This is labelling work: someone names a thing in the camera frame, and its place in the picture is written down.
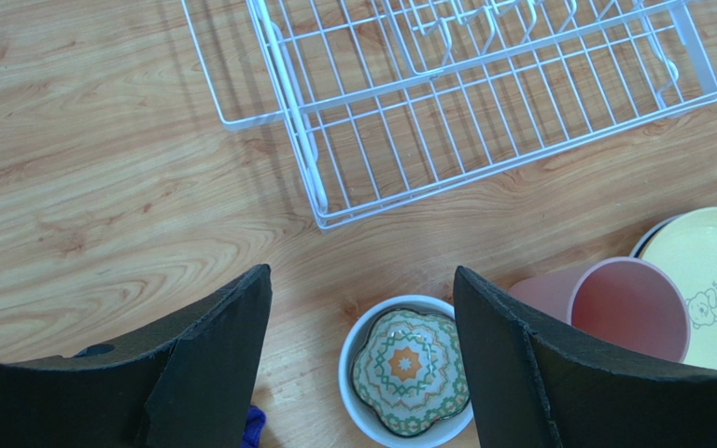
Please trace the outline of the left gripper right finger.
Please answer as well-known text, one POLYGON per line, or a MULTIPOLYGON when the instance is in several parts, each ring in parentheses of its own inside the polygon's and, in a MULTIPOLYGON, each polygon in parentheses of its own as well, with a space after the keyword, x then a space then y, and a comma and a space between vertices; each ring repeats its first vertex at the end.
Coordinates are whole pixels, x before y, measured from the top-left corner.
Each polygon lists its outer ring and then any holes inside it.
POLYGON ((484 447, 717 447, 717 371, 606 343, 458 267, 453 298, 484 447))

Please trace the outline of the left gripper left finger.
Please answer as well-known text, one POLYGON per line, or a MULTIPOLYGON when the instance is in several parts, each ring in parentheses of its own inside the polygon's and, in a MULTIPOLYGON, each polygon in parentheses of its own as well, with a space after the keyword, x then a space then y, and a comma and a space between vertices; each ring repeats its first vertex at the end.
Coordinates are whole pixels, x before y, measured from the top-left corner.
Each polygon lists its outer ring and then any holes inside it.
POLYGON ((237 447, 272 303, 259 264, 73 357, 0 363, 0 447, 237 447))

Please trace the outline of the small white cup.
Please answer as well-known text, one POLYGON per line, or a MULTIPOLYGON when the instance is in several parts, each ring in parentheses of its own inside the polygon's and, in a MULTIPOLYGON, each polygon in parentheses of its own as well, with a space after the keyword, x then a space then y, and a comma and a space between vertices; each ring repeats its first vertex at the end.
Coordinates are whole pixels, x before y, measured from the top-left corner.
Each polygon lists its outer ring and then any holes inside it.
POLYGON ((380 314, 351 363, 349 381, 382 426, 406 439, 470 404, 456 322, 436 312, 380 314))

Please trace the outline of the pink plastic cup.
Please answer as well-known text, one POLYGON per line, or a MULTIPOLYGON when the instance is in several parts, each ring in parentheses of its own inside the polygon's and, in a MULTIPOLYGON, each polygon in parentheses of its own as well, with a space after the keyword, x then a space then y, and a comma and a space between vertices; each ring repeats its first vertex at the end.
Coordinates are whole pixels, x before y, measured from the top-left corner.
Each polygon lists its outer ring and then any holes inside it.
POLYGON ((674 282, 647 261, 614 257, 541 274, 509 294, 607 343, 672 362, 686 358, 687 306, 674 282))

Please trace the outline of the orange bowl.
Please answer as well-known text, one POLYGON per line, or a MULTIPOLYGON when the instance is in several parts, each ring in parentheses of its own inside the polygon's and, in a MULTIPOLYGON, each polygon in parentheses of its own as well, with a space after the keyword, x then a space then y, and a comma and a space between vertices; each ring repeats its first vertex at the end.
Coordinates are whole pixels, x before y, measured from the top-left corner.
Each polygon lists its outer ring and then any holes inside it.
POLYGON ((385 447, 439 447, 473 420, 452 304, 424 295, 381 301, 344 340, 342 402, 385 447))

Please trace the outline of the white green-rimmed plate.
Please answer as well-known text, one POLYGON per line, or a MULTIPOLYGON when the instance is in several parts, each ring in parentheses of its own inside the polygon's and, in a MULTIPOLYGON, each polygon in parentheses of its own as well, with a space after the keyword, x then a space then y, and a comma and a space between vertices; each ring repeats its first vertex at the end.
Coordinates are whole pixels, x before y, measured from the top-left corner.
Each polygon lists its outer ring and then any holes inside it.
POLYGON ((629 253, 629 256, 632 258, 638 258, 646 245, 653 239, 653 237, 662 230, 667 224, 671 223, 672 221, 678 219, 679 217, 682 217, 682 214, 675 215, 673 217, 668 217, 659 223, 652 226, 648 231, 646 231, 642 237, 638 240, 638 242, 635 244, 635 246, 632 248, 632 250, 629 253))

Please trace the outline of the yellow plate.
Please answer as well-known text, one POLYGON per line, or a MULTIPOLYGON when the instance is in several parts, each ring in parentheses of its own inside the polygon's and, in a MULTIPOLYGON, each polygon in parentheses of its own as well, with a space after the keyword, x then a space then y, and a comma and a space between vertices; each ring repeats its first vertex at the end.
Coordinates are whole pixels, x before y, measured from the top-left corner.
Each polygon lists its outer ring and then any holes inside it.
POLYGON ((691 336, 684 362, 717 370, 717 207, 667 224, 639 256, 662 270, 681 292, 691 336))

